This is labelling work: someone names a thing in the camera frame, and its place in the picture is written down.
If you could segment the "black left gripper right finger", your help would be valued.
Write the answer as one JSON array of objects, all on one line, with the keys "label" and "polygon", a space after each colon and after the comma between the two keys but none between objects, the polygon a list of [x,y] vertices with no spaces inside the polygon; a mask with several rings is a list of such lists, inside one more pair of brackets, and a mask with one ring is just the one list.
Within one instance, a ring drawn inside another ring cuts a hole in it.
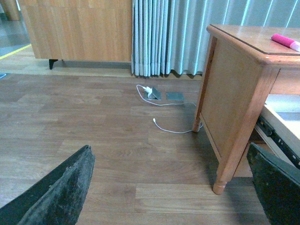
[{"label": "black left gripper right finger", "polygon": [[247,160],[258,199],[272,225],[300,223],[300,170],[251,143]]}]

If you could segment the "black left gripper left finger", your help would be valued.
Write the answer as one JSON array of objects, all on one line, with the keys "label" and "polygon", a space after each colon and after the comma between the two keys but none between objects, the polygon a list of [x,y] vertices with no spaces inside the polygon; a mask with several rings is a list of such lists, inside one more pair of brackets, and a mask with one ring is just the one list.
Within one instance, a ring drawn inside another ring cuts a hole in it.
[{"label": "black left gripper left finger", "polygon": [[88,145],[0,209],[2,225],[75,225],[83,209],[95,156]]}]

